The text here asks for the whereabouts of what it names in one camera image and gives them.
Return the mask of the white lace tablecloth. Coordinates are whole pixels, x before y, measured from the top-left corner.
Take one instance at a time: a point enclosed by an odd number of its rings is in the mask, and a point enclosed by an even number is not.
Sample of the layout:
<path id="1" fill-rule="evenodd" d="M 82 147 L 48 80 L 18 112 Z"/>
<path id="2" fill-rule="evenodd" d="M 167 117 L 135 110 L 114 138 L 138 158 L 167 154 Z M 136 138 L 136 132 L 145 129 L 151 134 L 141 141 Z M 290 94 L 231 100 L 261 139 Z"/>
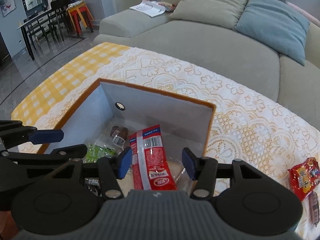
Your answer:
<path id="1" fill-rule="evenodd" d="M 138 115 L 179 128 L 204 128 L 204 153 L 243 157 L 283 185 L 287 168 L 319 157 L 319 131 L 286 108 L 226 77 L 167 55 L 113 43 L 98 45 L 57 70 L 27 97 L 30 123 L 62 124 L 98 86 L 120 85 Z"/>

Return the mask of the dark sausage stick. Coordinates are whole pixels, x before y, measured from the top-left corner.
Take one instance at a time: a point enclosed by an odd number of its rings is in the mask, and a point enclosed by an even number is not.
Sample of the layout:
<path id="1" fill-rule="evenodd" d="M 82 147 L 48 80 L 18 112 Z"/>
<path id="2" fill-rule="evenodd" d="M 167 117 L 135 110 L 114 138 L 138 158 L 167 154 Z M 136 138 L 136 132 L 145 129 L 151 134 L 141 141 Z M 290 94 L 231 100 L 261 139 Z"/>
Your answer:
<path id="1" fill-rule="evenodd" d="M 319 224 L 319 201 L 316 192 L 311 192 L 308 196 L 310 216 L 312 224 L 317 226 Z"/>

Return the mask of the red chip bag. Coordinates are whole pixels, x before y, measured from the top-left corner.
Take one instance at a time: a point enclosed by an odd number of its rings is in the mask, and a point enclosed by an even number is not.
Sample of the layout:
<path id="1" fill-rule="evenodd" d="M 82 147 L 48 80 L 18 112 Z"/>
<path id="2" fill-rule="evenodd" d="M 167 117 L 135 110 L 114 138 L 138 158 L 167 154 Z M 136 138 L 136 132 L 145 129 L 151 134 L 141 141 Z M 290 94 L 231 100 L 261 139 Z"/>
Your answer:
<path id="1" fill-rule="evenodd" d="M 300 201 L 303 201 L 319 184 L 319 164 L 310 157 L 288 170 L 290 187 Z"/>

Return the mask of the yellow checked tablecloth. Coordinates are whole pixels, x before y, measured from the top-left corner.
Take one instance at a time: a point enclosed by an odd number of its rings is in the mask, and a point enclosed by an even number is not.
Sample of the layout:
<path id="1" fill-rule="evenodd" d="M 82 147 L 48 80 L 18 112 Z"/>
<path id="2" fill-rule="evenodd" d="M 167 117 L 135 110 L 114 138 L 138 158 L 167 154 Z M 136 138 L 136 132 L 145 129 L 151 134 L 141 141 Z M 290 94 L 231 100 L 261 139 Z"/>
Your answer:
<path id="1" fill-rule="evenodd" d="M 87 78 L 96 74 L 114 58 L 120 57 L 128 46 L 103 42 L 75 57 L 40 83 L 13 110 L 12 120 L 24 125 L 34 125 L 68 93 L 79 87 Z"/>

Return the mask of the black dining chair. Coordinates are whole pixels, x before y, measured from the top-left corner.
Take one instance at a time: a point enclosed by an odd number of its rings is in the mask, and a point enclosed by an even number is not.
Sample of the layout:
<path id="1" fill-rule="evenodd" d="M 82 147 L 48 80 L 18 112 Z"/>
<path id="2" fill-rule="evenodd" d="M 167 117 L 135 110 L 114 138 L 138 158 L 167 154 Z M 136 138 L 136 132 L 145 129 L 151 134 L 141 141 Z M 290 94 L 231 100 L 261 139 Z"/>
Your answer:
<path id="1" fill-rule="evenodd" d="M 71 4 L 72 0 L 54 0 L 50 3 L 51 9 L 53 11 L 54 15 L 54 21 L 53 24 L 58 26 L 59 33 L 61 36 L 61 39 L 64 41 L 64 36 L 62 34 L 61 25 L 63 24 L 65 29 L 67 30 L 67 33 L 70 33 L 70 20 L 67 16 L 66 9 Z"/>

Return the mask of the orange cardboard box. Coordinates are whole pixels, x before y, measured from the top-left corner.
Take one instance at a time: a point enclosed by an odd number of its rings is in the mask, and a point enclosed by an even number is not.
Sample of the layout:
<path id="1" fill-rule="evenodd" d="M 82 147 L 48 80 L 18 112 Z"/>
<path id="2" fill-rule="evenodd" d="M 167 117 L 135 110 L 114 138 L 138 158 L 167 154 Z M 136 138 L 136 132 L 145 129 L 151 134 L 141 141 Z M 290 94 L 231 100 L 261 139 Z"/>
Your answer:
<path id="1" fill-rule="evenodd" d="M 60 142 L 43 144 L 40 153 L 76 145 L 108 145 L 113 126 L 130 134 L 159 125 L 171 174 L 179 190 L 190 192 L 193 181 L 182 165 L 187 147 L 204 154 L 216 107 L 213 103 L 129 83 L 98 79 L 84 91 L 75 90 L 53 106 L 37 125 L 61 129 Z"/>

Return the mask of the beige cushion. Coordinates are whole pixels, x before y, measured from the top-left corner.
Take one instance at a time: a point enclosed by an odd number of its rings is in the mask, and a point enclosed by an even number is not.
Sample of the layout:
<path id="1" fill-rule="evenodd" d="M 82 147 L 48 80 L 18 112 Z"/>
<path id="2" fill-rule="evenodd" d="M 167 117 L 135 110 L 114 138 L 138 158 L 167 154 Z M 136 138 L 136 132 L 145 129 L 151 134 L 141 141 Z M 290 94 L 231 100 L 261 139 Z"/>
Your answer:
<path id="1" fill-rule="evenodd" d="M 180 0 L 170 18 L 233 29 L 246 4 L 247 0 Z"/>

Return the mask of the red white sausage packet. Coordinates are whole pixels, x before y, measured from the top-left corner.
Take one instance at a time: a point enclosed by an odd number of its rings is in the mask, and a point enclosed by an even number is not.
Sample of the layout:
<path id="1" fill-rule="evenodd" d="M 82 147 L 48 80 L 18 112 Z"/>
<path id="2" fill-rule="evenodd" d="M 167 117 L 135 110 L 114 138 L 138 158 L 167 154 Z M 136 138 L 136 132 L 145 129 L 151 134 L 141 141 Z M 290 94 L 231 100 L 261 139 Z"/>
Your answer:
<path id="1" fill-rule="evenodd" d="M 171 175 L 159 125 L 129 136 L 132 149 L 132 174 L 135 190 L 176 190 Z"/>

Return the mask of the grey green sofa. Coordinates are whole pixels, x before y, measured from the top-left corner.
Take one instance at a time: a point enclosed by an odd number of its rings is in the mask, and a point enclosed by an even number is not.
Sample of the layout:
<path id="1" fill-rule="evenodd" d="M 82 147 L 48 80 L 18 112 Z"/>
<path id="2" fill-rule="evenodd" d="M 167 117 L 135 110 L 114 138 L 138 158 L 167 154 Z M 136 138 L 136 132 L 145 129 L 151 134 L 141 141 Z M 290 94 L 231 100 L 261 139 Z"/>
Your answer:
<path id="1" fill-rule="evenodd" d="M 176 7 L 180 2 L 163 1 Z M 319 127 L 319 27 L 310 18 L 306 17 L 310 25 L 301 65 L 234 28 L 172 20 L 172 13 L 156 17 L 131 9 L 116 13 L 100 22 L 94 42 L 143 48 L 196 64 L 263 94 Z"/>

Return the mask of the green raisin snack packet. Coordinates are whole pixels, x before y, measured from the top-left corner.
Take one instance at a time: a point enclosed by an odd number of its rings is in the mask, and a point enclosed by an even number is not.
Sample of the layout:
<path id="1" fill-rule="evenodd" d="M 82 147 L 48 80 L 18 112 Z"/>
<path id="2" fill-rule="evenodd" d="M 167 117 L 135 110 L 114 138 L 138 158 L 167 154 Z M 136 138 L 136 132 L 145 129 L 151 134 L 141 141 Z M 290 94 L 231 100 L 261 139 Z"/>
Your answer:
<path id="1" fill-rule="evenodd" d="M 96 163 L 98 159 L 107 157 L 112 158 L 116 156 L 116 151 L 112 148 L 101 147 L 95 144 L 89 144 L 87 146 L 87 153 L 83 158 L 84 163 Z"/>

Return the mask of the red yellow stools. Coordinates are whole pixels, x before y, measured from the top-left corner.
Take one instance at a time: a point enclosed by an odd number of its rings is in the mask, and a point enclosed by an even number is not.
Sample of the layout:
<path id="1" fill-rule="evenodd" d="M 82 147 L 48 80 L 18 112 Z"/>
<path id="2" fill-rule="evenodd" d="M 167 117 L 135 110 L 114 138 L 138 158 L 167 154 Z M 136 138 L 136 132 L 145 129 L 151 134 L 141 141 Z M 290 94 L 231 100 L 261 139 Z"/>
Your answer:
<path id="1" fill-rule="evenodd" d="M 89 28 L 93 33 L 93 21 L 94 18 L 87 7 L 85 1 L 80 0 L 70 4 L 66 9 L 70 19 L 72 26 L 79 37 L 82 34 L 81 27 L 83 26 L 85 29 Z"/>

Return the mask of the white booklet on sofa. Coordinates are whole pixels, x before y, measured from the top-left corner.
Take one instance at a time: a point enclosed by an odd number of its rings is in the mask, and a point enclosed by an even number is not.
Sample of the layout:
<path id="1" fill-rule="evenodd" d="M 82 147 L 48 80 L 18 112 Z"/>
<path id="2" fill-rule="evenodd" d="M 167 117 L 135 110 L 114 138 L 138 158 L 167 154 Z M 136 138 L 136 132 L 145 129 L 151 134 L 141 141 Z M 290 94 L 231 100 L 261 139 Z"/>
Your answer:
<path id="1" fill-rule="evenodd" d="M 164 14 L 165 12 L 173 12 L 176 6 L 167 2 L 156 2 L 142 0 L 138 5 L 131 6 L 130 9 L 138 12 L 142 12 L 149 17 L 156 17 Z"/>

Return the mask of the blue cushion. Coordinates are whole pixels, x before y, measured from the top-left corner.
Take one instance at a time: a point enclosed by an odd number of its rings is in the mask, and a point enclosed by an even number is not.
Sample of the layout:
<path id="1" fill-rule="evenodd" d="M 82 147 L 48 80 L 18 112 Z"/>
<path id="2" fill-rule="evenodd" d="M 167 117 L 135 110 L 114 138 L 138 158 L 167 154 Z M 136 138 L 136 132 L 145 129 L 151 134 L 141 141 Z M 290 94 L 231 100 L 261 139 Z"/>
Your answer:
<path id="1" fill-rule="evenodd" d="M 310 21 L 279 0 L 249 0 L 234 29 L 305 64 Z"/>

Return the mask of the small chocolate cake packet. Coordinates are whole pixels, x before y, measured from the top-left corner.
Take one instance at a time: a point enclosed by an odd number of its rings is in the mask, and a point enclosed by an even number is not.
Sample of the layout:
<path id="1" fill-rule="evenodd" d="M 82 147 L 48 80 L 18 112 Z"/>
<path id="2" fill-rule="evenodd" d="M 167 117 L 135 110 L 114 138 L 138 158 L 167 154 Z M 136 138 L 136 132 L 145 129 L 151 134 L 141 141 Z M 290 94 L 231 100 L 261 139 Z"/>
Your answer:
<path id="1" fill-rule="evenodd" d="M 129 130 L 122 126 L 113 126 L 110 131 L 110 137 L 113 144 L 122 147 L 127 140 Z"/>

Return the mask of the dark dining table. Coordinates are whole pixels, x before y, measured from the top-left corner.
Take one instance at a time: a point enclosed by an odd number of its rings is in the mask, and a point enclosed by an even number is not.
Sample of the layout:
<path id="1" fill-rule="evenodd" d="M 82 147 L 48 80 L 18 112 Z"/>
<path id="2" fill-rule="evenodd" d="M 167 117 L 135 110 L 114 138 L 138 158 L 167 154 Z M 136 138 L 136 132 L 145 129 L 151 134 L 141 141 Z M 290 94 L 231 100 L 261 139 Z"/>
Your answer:
<path id="1" fill-rule="evenodd" d="M 53 30 L 52 30 L 53 21 L 54 21 L 54 15 L 53 15 L 52 9 L 50 9 L 50 10 L 41 12 L 40 14 L 29 19 L 27 22 L 24 22 L 21 26 L 17 28 L 17 29 L 20 29 L 22 33 L 25 47 L 27 49 L 29 56 L 33 61 L 35 60 L 35 57 L 33 54 L 31 44 L 34 44 L 34 42 L 31 36 L 33 35 L 36 36 L 36 34 L 40 31 L 42 33 L 42 36 L 44 36 L 44 38 L 48 42 L 48 37 L 44 30 L 44 24 L 48 23 L 49 30 L 52 33 L 52 37 L 53 39 L 55 39 Z"/>

